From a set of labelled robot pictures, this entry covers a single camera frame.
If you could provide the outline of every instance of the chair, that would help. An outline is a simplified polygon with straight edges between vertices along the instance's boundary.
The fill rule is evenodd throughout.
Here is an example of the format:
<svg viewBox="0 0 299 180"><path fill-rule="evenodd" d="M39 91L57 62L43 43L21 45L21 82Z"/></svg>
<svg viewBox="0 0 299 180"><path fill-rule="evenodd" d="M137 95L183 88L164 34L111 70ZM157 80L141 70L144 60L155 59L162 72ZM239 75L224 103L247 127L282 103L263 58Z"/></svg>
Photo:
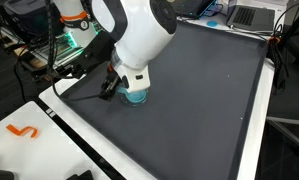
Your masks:
<svg viewBox="0 0 299 180"><path fill-rule="evenodd" d="M295 44L295 41L289 42L288 46L293 44ZM299 56L297 57L297 54L293 55L296 57L289 64L290 77L286 82L286 89L281 95L271 97L267 122L299 148L299 138L282 125L282 123L299 125Z"/></svg>

